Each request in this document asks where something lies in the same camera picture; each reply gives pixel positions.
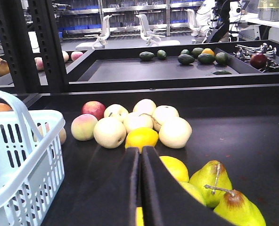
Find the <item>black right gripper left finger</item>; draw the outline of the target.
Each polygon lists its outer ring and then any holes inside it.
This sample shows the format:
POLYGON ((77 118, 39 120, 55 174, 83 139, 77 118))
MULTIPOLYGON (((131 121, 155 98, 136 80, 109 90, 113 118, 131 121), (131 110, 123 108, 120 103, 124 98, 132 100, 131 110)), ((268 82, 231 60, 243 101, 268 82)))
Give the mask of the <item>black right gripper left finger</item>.
POLYGON ((127 148, 118 168, 89 197, 60 195, 43 221, 44 226, 134 226, 140 154, 127 148))

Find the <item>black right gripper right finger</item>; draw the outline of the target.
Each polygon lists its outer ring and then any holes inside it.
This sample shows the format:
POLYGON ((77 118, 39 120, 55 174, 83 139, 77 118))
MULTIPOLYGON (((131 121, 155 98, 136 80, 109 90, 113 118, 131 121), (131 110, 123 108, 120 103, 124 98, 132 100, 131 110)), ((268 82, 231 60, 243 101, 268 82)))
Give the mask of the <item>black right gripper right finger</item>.
POLYGON ((146 226, 230 226, 193 198, 163 165, 154 147, 141 154, 141 202, 146 226))

